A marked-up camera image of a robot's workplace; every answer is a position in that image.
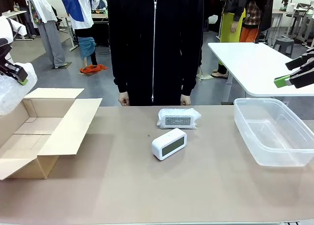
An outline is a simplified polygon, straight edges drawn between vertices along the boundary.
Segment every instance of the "cardboard box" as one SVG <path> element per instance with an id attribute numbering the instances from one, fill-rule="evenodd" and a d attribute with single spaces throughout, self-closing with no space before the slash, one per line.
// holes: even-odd
<path id="1" fill-rule="evenodd" d="M 60 155 L 76 155 L 102 99 L 81 88 L 38 88 L 0 116 L 0 180 L 47 178 Z"/>

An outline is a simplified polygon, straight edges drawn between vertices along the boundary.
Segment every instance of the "floor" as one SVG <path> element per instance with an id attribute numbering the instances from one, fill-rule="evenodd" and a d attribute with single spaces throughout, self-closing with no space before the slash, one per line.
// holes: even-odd
<path id="1" fill-rule="evenodd" d="M 59 32 L 60 41 L 64 42 L 69 39 L 68 33 Z M 46 53 L 40 36 L 36 37 L 33 41 L 15 41 L 11 56 L 15 62 L 32 62 L 39 56 Z"/>
<path id="2" fill-rule="evenodd" d="M 208 42 L 218 42 L 215 37 L 217 34 L 214 32 L 204 33 L 203 44 L 203 59 L 202 70 L 205 73 L 211 73 L 213 69 L 217 68 L 218 59 L 207 47 Z M 60 33 L 61 39 L 66 39 L 68 34 Z M 23 44 L 20 48 L 23 52 L 19 51 L 17 56 L 15 51 L 17 46 L 20 46 L 23 42 L 14 42 L 12 56 L 15 61 L 27 62 L 30 59 L 28 53 L 32 53 L 32 56 L 36 54 L 40 55 L 34 59 L 31 63 L 34 66 L 36 74 L 38 76 L 38 82 L 35 87 L 63 87 L 63 88 L 85 88 L 79 98 L 103 98 L 101 106 L 119 106 L 118 102 L 118 89 L 113 83 L 111 58 L 106 47 L 97 47 L 97 60 L 108 67 L 108 70 L 104 70 L 100 73 L 94 74 L 90 77 L 81 75 L 79 69 L 82 67 L 80 59 L 79 48 L 69 51 L 71 48 L 71 41 L 65 40 L 62 43 L 64 48 L 66 61 L 72 62 L 67 69 L 53 70 L 52 64 L 49 62 L 45 54 L 43 54 L 43 48 L 36 43 L 32 42 L 29 46 L 31 49 L 27 49 L 27 44 Z M 296 58 L 303 54 L 306 48 L 300 44 L 294 45 L 292 58 Z M 212 79 L 197 81 L 197 84 L 192 91 L 191 100 L 193 105 L 220 105 L 222 98 L 225 80 Z M 245 92 L 241 86 L 234 82 L 231 90 L 230 101 L 235 98 L 244 97 Z M 314 119 L 314 98 L 312 97 L 295 97 L 290 99 L 289 107 L 301 118 L 301 119 Z"/>

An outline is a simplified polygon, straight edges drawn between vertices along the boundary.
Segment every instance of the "stool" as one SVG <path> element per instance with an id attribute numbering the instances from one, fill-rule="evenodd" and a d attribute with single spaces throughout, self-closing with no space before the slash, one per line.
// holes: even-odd
<path id="1" fill-rule="evenodd" d="M 294 41 L 292 39 L 289 38 L 279 38 L 276 40 L 273 49 L 275 49 L 276 45 L 279 45 L 279 49 L 278 52 L 291 57 L 292 55 L 292 51 L 293 51 L 293 45 L 294 45 Z M 291 51 L 290 53 L 287 53 L 287 48 L 291 46 Z"/>

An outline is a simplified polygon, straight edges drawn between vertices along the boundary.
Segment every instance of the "clear plastic container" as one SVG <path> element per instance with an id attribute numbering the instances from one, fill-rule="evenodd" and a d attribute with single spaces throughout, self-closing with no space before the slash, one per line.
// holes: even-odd
<path id="1" fill-rule="evenodd" d="M 235 100 L 235 123 L 259 165 L 302 167 L 314 157 L 314 134 L 284 103 Z"/>

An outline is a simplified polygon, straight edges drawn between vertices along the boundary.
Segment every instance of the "black zip-up jacket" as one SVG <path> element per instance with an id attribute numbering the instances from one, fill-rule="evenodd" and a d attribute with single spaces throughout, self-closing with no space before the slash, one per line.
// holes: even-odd
<path id="1" fill-rule="evenodd" d="M 154 0 L 108 0 L 114 82 L 131 105 L 179 105 L 191 94 L 203 10 L 203 0 L 157 0 L 154 36 Z"/>
<path id="2" fill-rule="evenodd" d="M 234 21 L 239 21 L 247 0 L 227 0 L 224 13 L 234 13 Z"/>

